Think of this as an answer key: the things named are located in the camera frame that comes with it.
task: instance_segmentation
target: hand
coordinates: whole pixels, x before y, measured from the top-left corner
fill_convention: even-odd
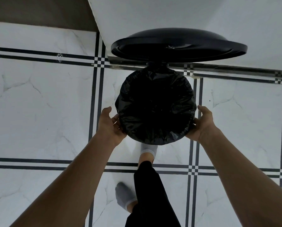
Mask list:
[[[99,118],[97,133],[111,139],[116,147],[126,137],[126,134],[123,132],[123,129],[120,125],[119,115],[116,114],[113,118],[109,117],[109,113],[111,111],[112,107],[106,107],[102,110]]]
[[[201,143],[200,140],[204,134],[214,131],[217,128],[213,121],[212,112],[207,107],[200,105],[198,105],[198,109],[202,113],[202,116],[200,119],[194,119],[195,127],[188,132],[186,137]]]

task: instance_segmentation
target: black pants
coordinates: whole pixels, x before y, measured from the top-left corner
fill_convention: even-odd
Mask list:
[[[125,227],[180,226],[160,176],[151,166],[151,162],[140,164],[134,180],[138,204],[128,216]]]

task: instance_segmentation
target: trash bag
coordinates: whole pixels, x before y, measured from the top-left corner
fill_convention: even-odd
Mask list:
[[[124,132],[132,139],[164,145],[183,138],[196,104],[185,76],[161,65],[130,74],[115,103]]]

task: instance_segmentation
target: gray sock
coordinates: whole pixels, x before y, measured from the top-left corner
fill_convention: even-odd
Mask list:
[[[116,199],[119,206],[127,210],[127,206],[136,201],[136,195],[123,182],[119,182],[116,186]]]
[[[140,155],[143,154],[143,153],[149,152],[155,158],[156,157],[156,153],[157,153],[157,148],[158,148],[157,145],[149,145],[149,144],[142,143],[141,144],[141,153],[140,153]]]

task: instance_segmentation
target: person's right arm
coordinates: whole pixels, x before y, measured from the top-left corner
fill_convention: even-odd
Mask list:
[[[241,224],[282,226],[282,188],[252,164],[215,126],[212,113],[202,112],[186,137],[199,142],[214,165]]]

